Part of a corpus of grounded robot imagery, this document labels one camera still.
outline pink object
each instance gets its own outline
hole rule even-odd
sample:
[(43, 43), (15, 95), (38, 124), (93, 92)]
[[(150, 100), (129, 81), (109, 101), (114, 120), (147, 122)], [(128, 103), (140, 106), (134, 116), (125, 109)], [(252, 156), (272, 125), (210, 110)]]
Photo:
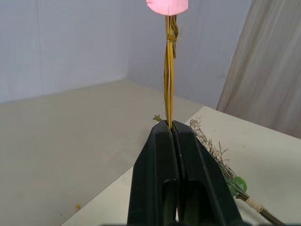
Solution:
[(146, 4), (156, 13), (172, 16), (188, 9), (188, 0), (146, 0)]

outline white curtain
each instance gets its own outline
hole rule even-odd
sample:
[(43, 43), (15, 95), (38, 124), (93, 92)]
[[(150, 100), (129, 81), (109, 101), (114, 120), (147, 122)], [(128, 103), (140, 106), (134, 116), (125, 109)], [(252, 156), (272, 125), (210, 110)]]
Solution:
[(301, 138), (301, 1), (254, 0), (217, 110)]

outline beige floor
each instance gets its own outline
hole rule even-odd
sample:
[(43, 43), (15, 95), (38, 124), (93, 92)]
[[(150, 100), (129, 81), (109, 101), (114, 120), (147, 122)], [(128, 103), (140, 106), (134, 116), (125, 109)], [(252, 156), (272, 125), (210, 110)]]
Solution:
[[(175, 98), (174, 119), (200, 108)], [(1, 104), (0, 225), (61, 225), (133, 165), (163, 112), (131, 81)]]

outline white wall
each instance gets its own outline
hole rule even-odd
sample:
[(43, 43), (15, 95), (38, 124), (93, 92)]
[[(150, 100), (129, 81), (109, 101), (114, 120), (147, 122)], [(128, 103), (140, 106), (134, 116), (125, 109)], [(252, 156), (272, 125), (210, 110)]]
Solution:
[[(175, 94), (216, 107), (251, 0), (190, 0)], [(1, 0), (0, 102), (129, 77), (163, 88), (164, 16), (145, 0)]]
[[(175, 94), (215, 108), (251, 0), (190, 0), (177, 18)], [(135, 1), (127, 74), (162, 89), (165, 20)]]
[(125, 78), (122, 4), (1, 0), (0, 102)]

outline dried plant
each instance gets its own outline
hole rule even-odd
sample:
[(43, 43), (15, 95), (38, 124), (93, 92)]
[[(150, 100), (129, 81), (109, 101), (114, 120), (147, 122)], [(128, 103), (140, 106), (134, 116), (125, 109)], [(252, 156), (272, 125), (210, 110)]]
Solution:
[[(155, 121), (160, 122), (162, 118), (160, 115), (155, 115), (153, 118)], [(247, 185), (242, 177), (236, 176), (235, 172), (229, 166), (229, 160), (223, 158), (223, 154), (228, 150), (224, 149), (219, 142), (219, 147), (216, 148), (212, 139), (208, 138), (201, 129), (201, 117), (190, 120), (190, 127), (195, 132), (197, 138), (202, 143), (202, 145), (208, 150), (208, 152), (214, 157), (220, 166), (222, 174), (229, 186), (230, 192), (234, 198), (241, 199), (246, 202), (251, 208), (256, 210), (265, 219), (267, 219), (272, 224), (284, 225), (279, 219), (274, 217), (267, 209), (259, 204), (255, 199), (250, 197), (247, 193)]]

